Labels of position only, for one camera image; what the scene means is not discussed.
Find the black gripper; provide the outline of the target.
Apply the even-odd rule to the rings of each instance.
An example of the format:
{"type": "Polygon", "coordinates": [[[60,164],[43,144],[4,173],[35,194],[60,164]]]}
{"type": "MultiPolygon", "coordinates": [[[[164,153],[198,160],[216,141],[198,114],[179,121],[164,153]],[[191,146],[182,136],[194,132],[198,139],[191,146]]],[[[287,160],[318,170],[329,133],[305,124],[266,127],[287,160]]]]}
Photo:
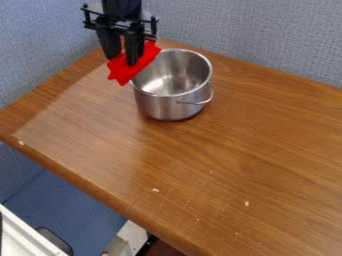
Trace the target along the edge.
{"type": "Polygon", "coordinates": [[[128,65],[135,65],[143,55],[144,39],[158,40],[159,18],[150,13],[140,2],[84,3],[80,10],[84,13],[84,27],[96,30],[108,60],[122,53],[120,34],[127,32],[126,58],[128,65]]]}

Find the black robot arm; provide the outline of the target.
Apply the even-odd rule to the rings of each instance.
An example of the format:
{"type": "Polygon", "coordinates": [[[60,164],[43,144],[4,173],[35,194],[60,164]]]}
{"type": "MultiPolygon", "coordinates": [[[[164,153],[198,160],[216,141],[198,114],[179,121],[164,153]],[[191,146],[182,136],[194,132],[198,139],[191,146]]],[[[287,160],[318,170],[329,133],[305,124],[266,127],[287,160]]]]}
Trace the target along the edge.
{"type": "Polygon", "coordinates": [[[84,3],[84,27],[96,32],[108,60],[126,53],[127,64],[135,65],[144,54],[146,41],[158,40],[159,19],[144,8],[142,0],[100,0],[84,3]]]}

